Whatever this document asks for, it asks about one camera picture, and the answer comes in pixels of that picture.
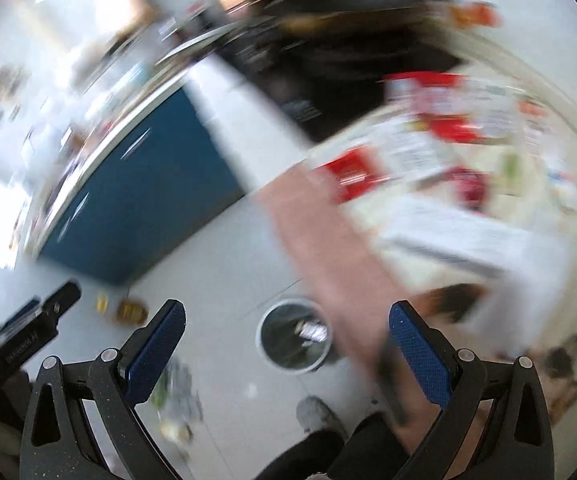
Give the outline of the blue kitchen cabinet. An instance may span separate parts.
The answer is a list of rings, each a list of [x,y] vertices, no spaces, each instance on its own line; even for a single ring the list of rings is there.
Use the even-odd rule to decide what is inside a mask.
[[[129,285],[243,195],[179,90],[92,172],[39,256],[110,285]]]

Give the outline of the grey left shoe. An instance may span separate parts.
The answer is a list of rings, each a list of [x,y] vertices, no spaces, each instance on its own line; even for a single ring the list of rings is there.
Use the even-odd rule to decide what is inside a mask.
[[[296,406],[296,418],[305,434],[333,431],[343,439],[347,438],[343,422],[319,396],[306,396],[300,400]]]

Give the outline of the round grey trash bin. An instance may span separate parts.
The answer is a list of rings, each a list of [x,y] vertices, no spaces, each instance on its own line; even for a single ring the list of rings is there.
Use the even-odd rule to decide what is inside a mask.
[[[262,316],[255,344],[274,368],[304,375],[327,362],[333,348],[333,330],[313,300],[286,298],[272,304]]]

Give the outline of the black gas stove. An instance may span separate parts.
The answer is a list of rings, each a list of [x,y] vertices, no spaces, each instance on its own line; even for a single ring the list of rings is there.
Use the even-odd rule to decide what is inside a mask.
[[[392,75],[461,64],[432,23],[438,0],[273,0],[219,55],[320,143],[379,107]]]

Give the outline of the yellow oil bottle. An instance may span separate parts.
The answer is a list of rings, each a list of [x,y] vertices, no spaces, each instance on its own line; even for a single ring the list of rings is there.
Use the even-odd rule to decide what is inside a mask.
[[[116,307],[110,306],[110,298],[100,294],[96,296],[95,310],[103,316],[110,315],[122,325],[142,326],[148,318],[148,309],[139,299],[124,297]]]

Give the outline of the white medicine box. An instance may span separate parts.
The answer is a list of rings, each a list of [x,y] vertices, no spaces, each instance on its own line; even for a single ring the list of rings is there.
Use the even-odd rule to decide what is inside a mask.
[[[317,160],[317,170],[330,182],[339,203],[384,183],[417,186],[433,182],[447,177],[455,167],[453,152],[432,133],[397,126],[355,133]]]

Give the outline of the red white sugar bag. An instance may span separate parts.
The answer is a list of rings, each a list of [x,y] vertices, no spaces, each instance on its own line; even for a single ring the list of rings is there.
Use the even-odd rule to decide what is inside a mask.
[[[515,129],[511,91],[486,79],[418,70],[387,76],[384,90],[387,103],[446,142],[503,143]]]

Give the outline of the crumpled plastic bag on floor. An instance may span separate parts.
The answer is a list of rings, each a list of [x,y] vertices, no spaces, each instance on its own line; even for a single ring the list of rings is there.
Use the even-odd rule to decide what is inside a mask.
[[[193,441],[193,427],[204,421],[200,396],[193,390],[188,364],[171,358],[151,393],[150,402],[159,419],[159,430],[169,442],[183,448]]]

